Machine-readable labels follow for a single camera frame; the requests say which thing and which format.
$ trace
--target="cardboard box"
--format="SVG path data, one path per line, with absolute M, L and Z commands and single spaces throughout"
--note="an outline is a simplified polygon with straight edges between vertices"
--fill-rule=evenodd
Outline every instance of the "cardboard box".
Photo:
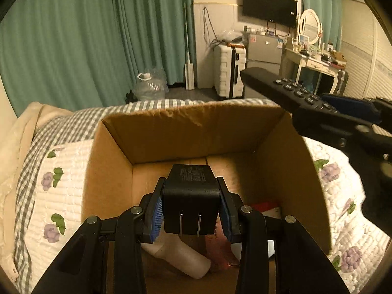
M 280 107 L 209 103 L 104 118 L 86 172 L 82 220 L 138 205 L 174 163 L 210 165 L 245 204 L 277 201 L 283 216 L 294 215 L 329 252 L 329 219 L 313 161 Z M 232 268 L 200 280 L 147 273 L 146 285 L 148 293 L 234 293 L 237 273 Z
M 333 51 L 333 52 L 329 52 L 329 54 L 338 63 L 338 65 L 343 66 L 343 67 L 347 66 L 347 60 L 344 58 L 344 56 L 341 52 Z

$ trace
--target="metal prong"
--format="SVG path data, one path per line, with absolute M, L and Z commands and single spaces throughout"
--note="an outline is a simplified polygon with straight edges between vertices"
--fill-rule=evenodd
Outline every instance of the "metal prong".
M 180 236 L 182 235 L 182 213 L 180 213 Z
M 197 237 L 200 235 L 201 214 L 199 214 L 199 222 L 197 223 Z

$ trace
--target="television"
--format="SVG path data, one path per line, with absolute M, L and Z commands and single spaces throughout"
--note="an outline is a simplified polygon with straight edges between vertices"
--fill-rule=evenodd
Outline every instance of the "television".
M 297 24 L 297 1 L 242 0 L 242 15 L 295 28 Z

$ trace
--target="vanity table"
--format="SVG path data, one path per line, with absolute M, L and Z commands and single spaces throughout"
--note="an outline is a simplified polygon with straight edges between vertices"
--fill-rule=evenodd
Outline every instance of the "vanity table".
M 294 62 L 295 64 L 298 64 L 298 72 L 297 72 L 297 77 L 295 79 L 296 84 L 299 81 L 299 75 L 301 74 L 301 69 L 303 67 L 307 67 L 311 70 L 314 70 L 314 71 L 317 71 L 320 73 L 318 81 L 317 81 L 316 91 L 317 91 L 318 85 L 320 84 L 320 81 L 321 81 L 321 74 L 325 74 L 325 75 L 332 76 L 334 78 L 334 83 L 332 85 L 330 94 L 334 93 L 336 86 L 338 85 L 338 73 L 339 73 L 338 68 L 332 67 L 323 61 L 319 61 L 319 60 L 316 60 L 316 59 L 311 58 L 309 56 L 305 56 L 303 54 L 296 53 L 293 50 L 285 49 L 285 52 L 284 52 L 283 58 L 282 58 L 282 75 L 283 75 L 283 77 L 286 77 L 286 78 L 287 78 L 286 67 L 287 67 L 287 64 L 289 61 Z
M 306 67 L 319 72 L 317 86 L 314 93 L 316 93 L 319 88 L 322 74 L 332 76 L 334 78 L 334 82 L 330 94 L 333 94 L 338 85 L 338 73 L 340 69 L 335 68 L 325 62 L 322 62 L 321 60 L 312 58 L 311 56 L 306 56 L 298 53 L 298 51 L 300 51 L 300 49 L 303 47 L 303 45 L 299 45 L 299 43 L 301 43 L 302 41 L 306 41 L 305 47 L 307 49 L 316 49 L 316 47 L 313 47 L 312 45 L 316 46 L 318 44 L 318 53 L 313 53 L 315 57 L 318 56 L 318 58 L 321 58 L 321 54 L 324 51 L 319 49 L 321 44 L 321 38 L 323 36 L 323 25 L 320 23 L 319 18 L 314 10 L 307 9 L 302 13 L 301 18 L 298 21 L 296 36 L 297 39 L 291 39 L 292 47 L 287 44 L 284 50 L 284 54 L 282 57 L 282 75 L 286 78 L 288 77 L 286 70 L 289 61 L 298 64 L 298 72 L 295 79 L 296 84 L 299 81 L 299 76 L 301 74 L 302 68 Z

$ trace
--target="floor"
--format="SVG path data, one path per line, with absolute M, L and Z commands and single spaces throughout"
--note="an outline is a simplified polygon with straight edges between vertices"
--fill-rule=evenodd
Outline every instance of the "floor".
M 218 97 L 214 88 L 196 88 L 193 90 L 186 90 L 184 87 L 169 88 L 169 93 L 166 98 L 173 99 L 190 99 L 193 101 L 218 101 Z

